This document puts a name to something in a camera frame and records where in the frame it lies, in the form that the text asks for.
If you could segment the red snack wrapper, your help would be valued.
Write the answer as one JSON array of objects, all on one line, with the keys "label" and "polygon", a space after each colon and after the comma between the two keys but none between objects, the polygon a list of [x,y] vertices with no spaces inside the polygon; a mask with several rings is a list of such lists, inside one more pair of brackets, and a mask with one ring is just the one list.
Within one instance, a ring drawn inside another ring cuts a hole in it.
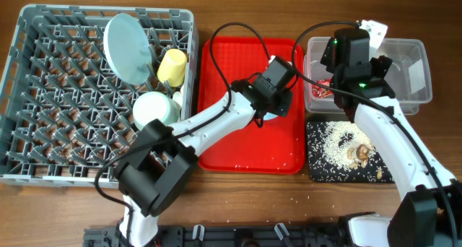
[{"label": "red snack wrapper", "polygon": [[[317,81],[318,84],[329,87],[331,83],[331,78],[328,79],[320,79]],[[320,87],[318,85],[311,85],[312,87],[312,95],[315,98],[327,98],[331,95],[333,95],[333,92],[329,89]]]}]

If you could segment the yellow plastic cup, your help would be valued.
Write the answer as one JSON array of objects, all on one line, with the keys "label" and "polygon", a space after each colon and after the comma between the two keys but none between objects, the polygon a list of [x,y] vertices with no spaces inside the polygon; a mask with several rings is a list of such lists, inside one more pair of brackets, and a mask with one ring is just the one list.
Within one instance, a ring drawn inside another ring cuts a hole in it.
[{"label": "yellow plastic cup", "polygon": [[157,78],[161,83],[167,82],[171,87],[179,87],[183,84],[187,56],[177,48],[168,50],[157,70]]}]

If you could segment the light green small bowl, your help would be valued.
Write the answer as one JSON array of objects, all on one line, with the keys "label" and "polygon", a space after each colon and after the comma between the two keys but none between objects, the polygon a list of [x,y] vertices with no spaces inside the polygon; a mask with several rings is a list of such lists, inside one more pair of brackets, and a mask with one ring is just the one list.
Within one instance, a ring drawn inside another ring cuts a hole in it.
[{"label": "light green small bowl", "polygon": [[140,131],[155,119],[169,126],[180,118],[180,107],[161,92],[146,92],[135,100],[133,116],[135,126]]}]

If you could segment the light blue plate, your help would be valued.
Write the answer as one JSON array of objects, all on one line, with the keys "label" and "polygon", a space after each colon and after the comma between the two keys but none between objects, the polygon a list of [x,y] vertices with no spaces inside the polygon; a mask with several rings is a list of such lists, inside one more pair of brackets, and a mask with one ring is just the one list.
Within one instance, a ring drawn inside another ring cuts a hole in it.
[{"label": "light blue plate", "polygon": [[152,56],[137,19],[124,13],[114,16],[105,27],[103,48],[110,69],[119,79],[130,85],[147,81]]}]

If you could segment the light blue food bowl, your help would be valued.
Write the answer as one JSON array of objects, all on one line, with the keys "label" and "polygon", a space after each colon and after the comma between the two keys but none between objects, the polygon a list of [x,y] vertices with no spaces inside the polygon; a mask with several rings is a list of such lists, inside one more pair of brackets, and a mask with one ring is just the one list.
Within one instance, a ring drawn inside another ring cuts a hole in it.
[{"label": "light blue food bowl", "polygon": [[264,119],[264,121],[269,121],[269,120],[275,119],[277,117],[278,117],[278,115],[276,115],[276,114],[266,113],[265,116],[263,117],[263,119]]}]

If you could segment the white plastic spoon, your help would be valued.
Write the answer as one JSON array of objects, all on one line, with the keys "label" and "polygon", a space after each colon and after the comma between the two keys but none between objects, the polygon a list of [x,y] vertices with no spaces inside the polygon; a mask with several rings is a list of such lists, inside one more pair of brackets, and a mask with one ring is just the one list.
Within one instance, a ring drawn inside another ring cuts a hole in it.
[{"label": "white plastic spoon", "polygon": [[176,91],[173,94],[173,100],[176,102],[179,108],[182,108],[183,105],[183,95],[181,92]]}]

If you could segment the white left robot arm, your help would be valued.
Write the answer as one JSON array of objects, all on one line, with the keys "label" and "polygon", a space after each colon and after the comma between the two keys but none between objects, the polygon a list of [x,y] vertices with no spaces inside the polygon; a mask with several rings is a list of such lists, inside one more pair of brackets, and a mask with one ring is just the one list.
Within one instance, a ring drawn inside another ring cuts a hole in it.
[{"label": "white left robot arm", "polygon": [[286,116],[292,101],[287,85],[296,70],[276,56],[254,80],[232,82],[212,106],[184,121],[144,126],[115,170],[126,213],[118,229],[127,246],[145,246],[158,232],[159,216],[180,196],[199,156],[228,134],[255,123],[267,113]]}]

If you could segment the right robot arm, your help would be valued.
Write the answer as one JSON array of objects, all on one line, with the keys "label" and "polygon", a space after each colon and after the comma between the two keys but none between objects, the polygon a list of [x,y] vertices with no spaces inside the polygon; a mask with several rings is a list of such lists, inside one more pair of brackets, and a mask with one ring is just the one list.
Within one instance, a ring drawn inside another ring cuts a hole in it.
[{"label": "right robot arm", "polygon": [[373,143],[401,203],[391,218],[346,218],[352,246],[460,246],[461,182],[444,168],[406,120],[384,77],[390,58],[370,57],[366,30],[343,28],[328,41],[321,63],[341,108]]}]

